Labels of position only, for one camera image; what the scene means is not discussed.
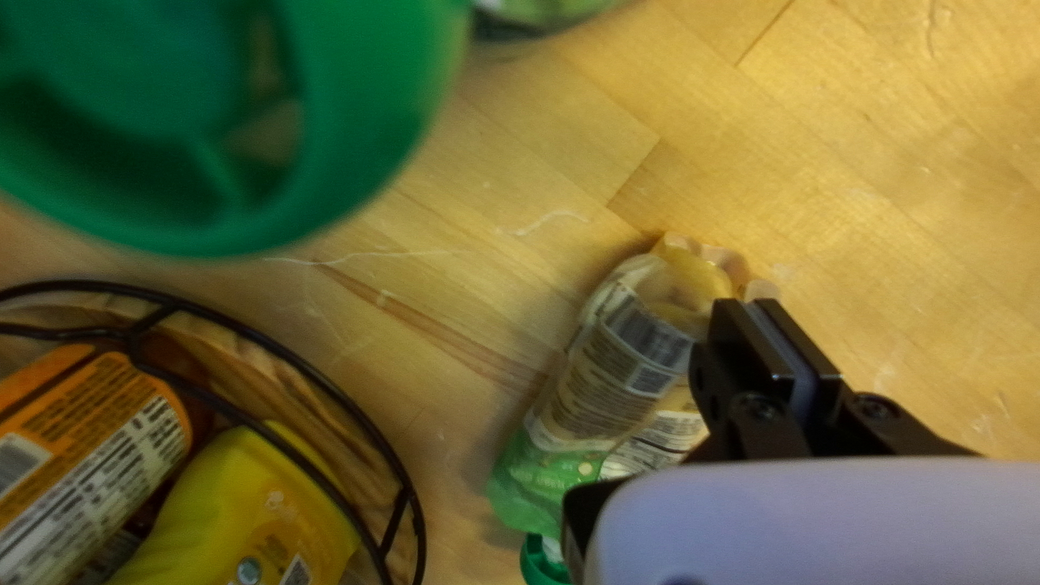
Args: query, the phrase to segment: screw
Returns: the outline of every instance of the screw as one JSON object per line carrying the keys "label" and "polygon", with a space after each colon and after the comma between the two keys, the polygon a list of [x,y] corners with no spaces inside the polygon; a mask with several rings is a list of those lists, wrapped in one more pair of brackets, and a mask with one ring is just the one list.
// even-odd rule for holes
{"label": "screw", "polygon": [[753,418],[772,422],[783,417],[783,410],[762,395],[749,395],[740,400],[740,406]]}
{"label": "screw", "polygon": [[867,418],[882,421],[885,418],[895,418],[900,411],[892,402],[886,398],[874,395],[860,395],[856,397],[859,411]]}

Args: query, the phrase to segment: green bowl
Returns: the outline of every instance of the green bowl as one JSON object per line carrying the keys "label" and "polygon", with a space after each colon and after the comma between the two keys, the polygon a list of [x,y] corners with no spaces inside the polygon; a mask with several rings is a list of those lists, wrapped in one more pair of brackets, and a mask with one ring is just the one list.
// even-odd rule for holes
{"label": "green bowl", "polygon": [[0,0],[0,187],[82,231],[286,244],[399,169],[469,0]]}

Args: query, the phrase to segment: wooden floor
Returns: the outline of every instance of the wooden floor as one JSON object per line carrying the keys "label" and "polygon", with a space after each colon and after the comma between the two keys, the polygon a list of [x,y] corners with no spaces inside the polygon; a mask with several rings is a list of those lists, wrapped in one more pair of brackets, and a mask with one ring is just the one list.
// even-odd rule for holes
{"label": "wooden floor", "polygon": [[641,0],[475,49],[408,171],[310,241],[171,261],[5,206],[0,284],[161,287],[297,349],[416,477],[431,585],[521,583],[493,457],[664,230],[745,253],[854,387],[1038,460],[1038,30],[1034,0]]}

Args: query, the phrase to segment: yellow bottle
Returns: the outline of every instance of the yellow bottle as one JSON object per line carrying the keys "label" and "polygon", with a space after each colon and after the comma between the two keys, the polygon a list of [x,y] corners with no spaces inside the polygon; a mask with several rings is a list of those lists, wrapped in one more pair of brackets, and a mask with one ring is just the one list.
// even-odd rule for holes
{"label": "yellow bottle", "polygon": [[[332,477],[303,439],[267,425]],[[306,474],[239,427],[185,467],[152,533],[108,585],[334,585],[359,543]]]}

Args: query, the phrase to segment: wire basket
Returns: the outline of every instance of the wire basket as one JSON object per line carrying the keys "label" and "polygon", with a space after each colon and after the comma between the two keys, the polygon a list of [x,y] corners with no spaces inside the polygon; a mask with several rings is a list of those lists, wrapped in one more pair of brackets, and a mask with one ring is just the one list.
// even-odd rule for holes
{"label": "wire basket", "polygon": [[[150,335],[186,350],[207,383],[142,351]],[[425,524],[408,473],[358,405],[302,357],[225,314],[147,288],[56,280],[0,291],[2,376],[63,344],[98,339],[122,345],[138,370],[249,427],[298,465],[360,536],[364,551],[353,556],[342,583],[422,582]],[[289,427],[330,463],[334,477],[262,421]]]}

